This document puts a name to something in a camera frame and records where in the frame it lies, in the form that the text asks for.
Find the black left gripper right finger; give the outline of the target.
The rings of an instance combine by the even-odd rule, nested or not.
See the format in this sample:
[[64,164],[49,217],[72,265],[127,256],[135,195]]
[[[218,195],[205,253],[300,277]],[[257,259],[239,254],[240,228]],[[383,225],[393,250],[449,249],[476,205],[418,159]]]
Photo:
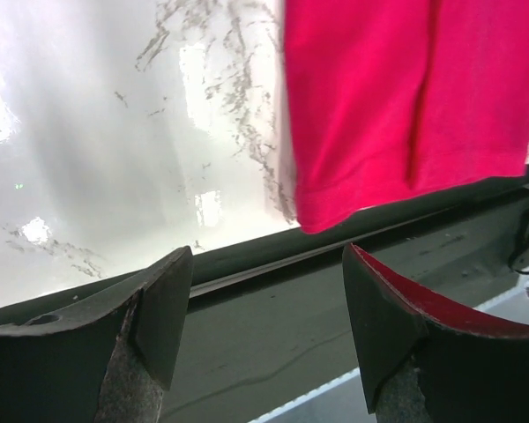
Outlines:
[[529,422],[529,325],[343,253],[346,304],[367,410],[380,422]]

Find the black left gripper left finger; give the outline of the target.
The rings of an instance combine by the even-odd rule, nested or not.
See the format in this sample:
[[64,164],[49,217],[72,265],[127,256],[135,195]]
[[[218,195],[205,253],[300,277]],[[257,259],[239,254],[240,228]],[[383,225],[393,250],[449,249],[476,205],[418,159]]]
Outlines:
[[170,388],[193,255],[0,308],[0,422],[155,422]]

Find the red t shirt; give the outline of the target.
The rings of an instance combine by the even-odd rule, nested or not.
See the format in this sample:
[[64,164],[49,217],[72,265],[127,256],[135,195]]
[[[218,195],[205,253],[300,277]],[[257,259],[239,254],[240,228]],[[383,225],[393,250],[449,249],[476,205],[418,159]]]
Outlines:
[[525,173],[529,1],[288,1],[284,58],[307,234]]

